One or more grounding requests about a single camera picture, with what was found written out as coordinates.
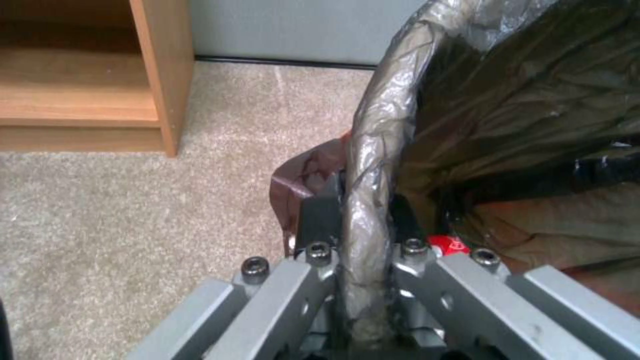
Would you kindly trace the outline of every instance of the hex socket screw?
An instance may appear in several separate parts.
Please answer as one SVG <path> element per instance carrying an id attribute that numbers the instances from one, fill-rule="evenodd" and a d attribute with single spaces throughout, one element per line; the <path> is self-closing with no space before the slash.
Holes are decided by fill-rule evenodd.
<path id="1" fill-rule="evenodd" d="M 427 251 L 427 244 L 418 238 L 408 238 L 402 243 L 402 253 L 404 256 L 414 256 L 424 254 Z"/>
<path id="2" fill-rule="evenodd" d="M 309 265 L 327 266 L 331 263 L 331 247 L 324 241 L 312 242 L 305 249 L 305 257 Z"/>
<path id="3" fill-rule="evenodd" d="M 500 256 L 496 254 L 493 250 L 487 249 L 485 247 L 478 247 L 471 252 L 471 258 L 483 268 L 494 272 L 500 266 L 502 262 L 500 260 Z"/>
<path id="4" fill-rule="evenodd" d="M 260 285 L 269 276 L 269 261 L 262 256 L 252 256 L 243 261 L 240 271 L 244 282 Z"/>

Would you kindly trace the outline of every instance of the clear plastic wrap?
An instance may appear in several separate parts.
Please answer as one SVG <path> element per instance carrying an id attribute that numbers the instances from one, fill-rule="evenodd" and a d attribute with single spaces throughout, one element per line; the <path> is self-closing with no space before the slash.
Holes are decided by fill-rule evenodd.
<path id="1" fill-rule="evenodd" d="M 390 334 L 394 192 L 428 233 L 489 246 L 514 271 L 555 265 L 639 314 L 639 136 L 637 1 L 428 1 L 394 37 L 346 148 L 353 339 Z"/>

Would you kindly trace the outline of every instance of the wooden bookcase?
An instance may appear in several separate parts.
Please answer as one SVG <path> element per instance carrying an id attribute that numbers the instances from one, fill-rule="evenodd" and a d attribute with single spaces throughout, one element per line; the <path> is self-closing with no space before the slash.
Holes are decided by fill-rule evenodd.
<path id="1" fill-rule="evenodd" d="M 0 0 L 0 151 L 175 156 L 188 0 Z"/>

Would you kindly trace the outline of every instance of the beige carpet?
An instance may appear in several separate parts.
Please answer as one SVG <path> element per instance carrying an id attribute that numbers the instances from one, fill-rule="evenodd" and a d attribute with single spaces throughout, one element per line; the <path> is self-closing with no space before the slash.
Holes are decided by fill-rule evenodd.
<path id="1" fill-rule="evenodd" d="M 0 154 L 17 359 L 119 359 L 207 276 L 282 256 L 272 171 L 341 135 L 371 72 L 198 63 L 177 159 Z"/>

